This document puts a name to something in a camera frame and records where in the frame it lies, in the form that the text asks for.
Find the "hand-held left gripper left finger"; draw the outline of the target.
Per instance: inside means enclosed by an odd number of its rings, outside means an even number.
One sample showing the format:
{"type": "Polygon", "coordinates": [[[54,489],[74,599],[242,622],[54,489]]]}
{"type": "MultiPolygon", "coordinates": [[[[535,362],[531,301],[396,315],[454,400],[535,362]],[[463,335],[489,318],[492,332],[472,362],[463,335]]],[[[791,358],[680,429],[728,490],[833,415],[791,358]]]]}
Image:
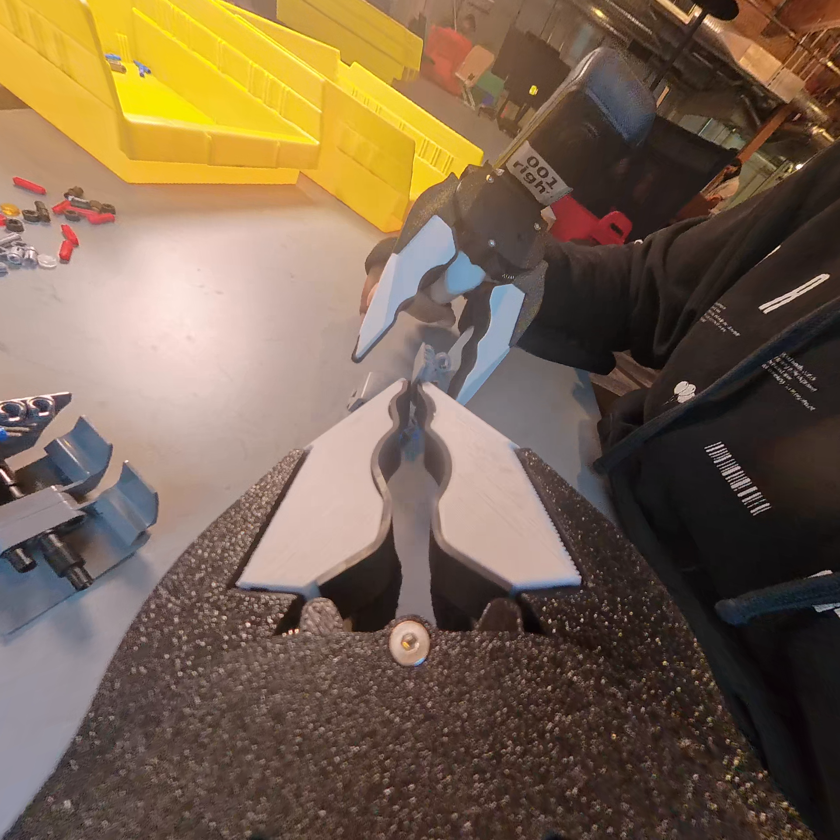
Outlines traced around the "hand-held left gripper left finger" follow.
{"type": "Polygon", "coordinates": [[[401,464],[410,384],[396,380],[317,437],[248,551],[240,590],[377,597],[397,564],[388,480],[401,464]]]}

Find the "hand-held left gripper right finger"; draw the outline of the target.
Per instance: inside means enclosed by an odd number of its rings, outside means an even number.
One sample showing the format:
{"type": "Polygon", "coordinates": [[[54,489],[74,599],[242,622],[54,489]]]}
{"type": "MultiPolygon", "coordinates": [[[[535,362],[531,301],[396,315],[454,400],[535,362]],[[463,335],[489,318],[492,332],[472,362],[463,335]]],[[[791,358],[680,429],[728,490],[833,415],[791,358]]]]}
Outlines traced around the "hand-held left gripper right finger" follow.
{"type": "Polygon", "coordinates": [[[525,452],[438,389],[418,386],[424,462],[437,482],[430,571],[443,597],[572,590],[582,576],[525,452]]]}

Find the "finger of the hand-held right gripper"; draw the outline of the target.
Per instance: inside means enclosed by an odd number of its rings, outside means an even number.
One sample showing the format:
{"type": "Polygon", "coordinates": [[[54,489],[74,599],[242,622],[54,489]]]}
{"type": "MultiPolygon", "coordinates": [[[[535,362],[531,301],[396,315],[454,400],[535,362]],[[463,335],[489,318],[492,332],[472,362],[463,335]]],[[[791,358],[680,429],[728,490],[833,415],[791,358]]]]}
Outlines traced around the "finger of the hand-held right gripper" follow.
{"type": "Polygon", "coordinates": [[[452,351],[458,367],[451,377],[451,396],[465,405],[508,355],[525,292],[513,284],[479,287],[475,316],[452,351]]]}
{"type": "Polygon", "coordinates": [[[433,215],[385,263],[369,307],[361,322],[351,354],[354,363],[364,357],[391,329],[398,314],[412,302],[430,271],[447,268],[456,258],[452,228],[433,215]]]}

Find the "person's right forearm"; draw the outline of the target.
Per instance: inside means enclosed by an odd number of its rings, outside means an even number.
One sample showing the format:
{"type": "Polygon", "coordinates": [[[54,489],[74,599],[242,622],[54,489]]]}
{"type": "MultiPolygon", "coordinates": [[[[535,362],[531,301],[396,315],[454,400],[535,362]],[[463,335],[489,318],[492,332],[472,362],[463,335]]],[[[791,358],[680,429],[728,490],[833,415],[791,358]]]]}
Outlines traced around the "person's right forearm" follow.
{"type": "Polygon", "coordinates": [[[664,228],[640,243],[547,248],[542,301],[517,348],[604,375],[614,353],[661,369],[713,302],[728,263],[732,222],[722,215],[664,228]]]}

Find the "grey desk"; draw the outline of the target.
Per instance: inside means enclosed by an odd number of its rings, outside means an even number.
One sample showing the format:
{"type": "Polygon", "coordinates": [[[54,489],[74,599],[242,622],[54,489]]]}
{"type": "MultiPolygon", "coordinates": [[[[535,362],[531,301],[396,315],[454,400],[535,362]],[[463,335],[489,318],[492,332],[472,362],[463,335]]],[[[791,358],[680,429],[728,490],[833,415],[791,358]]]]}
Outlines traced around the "grey desk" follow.
{"type": "Polygon", "coordinates": [[[67,266],[2,280],[2,397],[70,391],[160,495],[150,540],[2,642],[2,837],[605,837],[573,791],[595,689],[560,638],[276,634],[279,599],[172,602],[238,560],[287,452],[346,417],[365,254],[379,235],[308,186],[138,186],[33,111],[2,112],[11,176],[82,186],[67,266]]]}

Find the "person's right hand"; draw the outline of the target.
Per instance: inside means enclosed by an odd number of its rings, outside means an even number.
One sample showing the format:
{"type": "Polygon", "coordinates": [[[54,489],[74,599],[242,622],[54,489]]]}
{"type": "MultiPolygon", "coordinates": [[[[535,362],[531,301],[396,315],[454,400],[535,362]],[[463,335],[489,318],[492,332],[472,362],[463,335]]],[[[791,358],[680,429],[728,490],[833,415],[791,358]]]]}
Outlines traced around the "person's right hand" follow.
{"type": "MultiPolygon", "coordinates": [[[[396,237],[388,237],[377,243],[364,262],[366,278],[360,297],[360,316],[364,317],[371,305],[374,294],[380,285],[382,272],[396,244],[396,237]]],[[[404,312],[415,320],[437,324],[446,328],[455,324],[455,312],[450,303],[437,303],[429,296],[419,292],[404,307],[404,312]]]]}

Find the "red chair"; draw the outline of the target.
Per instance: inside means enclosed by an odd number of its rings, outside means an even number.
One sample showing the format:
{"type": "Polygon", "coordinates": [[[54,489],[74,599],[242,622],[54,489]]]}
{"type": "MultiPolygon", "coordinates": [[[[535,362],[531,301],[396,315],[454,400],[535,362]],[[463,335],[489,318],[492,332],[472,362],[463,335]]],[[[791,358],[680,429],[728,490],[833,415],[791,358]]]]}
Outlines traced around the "red chair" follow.
{"type": "Polygon", "coordinates": [[[632,232],[632,222],[619,211],[597,217],[571,194],[551,205],[554,221],[551,235],[560,242],[585,245],[623,245],[632,232]]]}

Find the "yellow plastic bin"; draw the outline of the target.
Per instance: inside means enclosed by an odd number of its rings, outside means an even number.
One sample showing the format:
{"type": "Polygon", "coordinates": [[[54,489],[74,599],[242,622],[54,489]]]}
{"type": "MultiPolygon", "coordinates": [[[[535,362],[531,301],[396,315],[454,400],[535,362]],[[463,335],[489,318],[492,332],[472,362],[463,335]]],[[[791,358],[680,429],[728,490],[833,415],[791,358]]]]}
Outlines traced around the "yellow plastic bin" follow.
{"type": "Polygon", "coordinates": [[[386,83],[410,81],[421,68],[424,43],[365,1],[277,1],[279,24],[339,51],[386,83]]]}
{"type": "Polygon", "coordinates": [[[256,32],[220,2],[12,1],[1,16],[2,86],[128,183],[294,184],[318,162],[266,105],[256,32]]]}
{"type": "Polygon", "coordinates": [[[428,187],[484,160],[482,149],[333,47],[222,2],[256,33],[266,105],[318,142],[305,175],[384,233],[428,187]]]}

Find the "red bean bag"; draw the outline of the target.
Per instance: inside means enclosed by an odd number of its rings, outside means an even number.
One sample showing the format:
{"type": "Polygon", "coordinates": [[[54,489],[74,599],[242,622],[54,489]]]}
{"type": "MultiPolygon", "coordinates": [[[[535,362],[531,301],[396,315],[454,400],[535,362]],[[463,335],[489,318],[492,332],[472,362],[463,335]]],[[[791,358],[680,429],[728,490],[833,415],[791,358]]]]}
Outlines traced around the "red bean bag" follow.
{"type": "Polygon", "coordinates": [[[457,30],[431,26],[424,42],[421,75],[444,88],[457,87],[455,72],[472,48],[472,41],[457,30]]]}

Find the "person's black hoodie torso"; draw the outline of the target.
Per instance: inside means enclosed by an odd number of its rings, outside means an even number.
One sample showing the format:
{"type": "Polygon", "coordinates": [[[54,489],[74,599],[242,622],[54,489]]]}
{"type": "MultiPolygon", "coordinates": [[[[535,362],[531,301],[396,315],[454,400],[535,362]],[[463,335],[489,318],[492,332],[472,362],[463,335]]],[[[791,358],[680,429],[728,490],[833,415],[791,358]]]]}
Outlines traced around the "person's black hoodie torso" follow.
{"type": "Polygon", "coordinates": [[[598,462],[764,768],[838,838],[838,146],[695,229],[708,301],[598,462]]]}

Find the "pile of small brick parts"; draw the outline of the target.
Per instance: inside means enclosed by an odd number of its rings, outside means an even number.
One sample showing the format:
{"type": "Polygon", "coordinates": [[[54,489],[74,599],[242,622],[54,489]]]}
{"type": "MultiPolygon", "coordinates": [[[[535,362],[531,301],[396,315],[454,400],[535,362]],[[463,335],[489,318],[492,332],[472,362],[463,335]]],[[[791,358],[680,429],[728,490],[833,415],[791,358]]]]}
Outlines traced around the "pile of small brick parts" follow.
{"type": "Polygon", "coordinates": [[[28,199],[1,202],[1,277],[19,270],[67,266],[81,246],[83,225],[114,224],[117,207],[90,197],[81,186],[65,190],[53,203],[46,187],[20,176],[14,188],[28,199]]]}

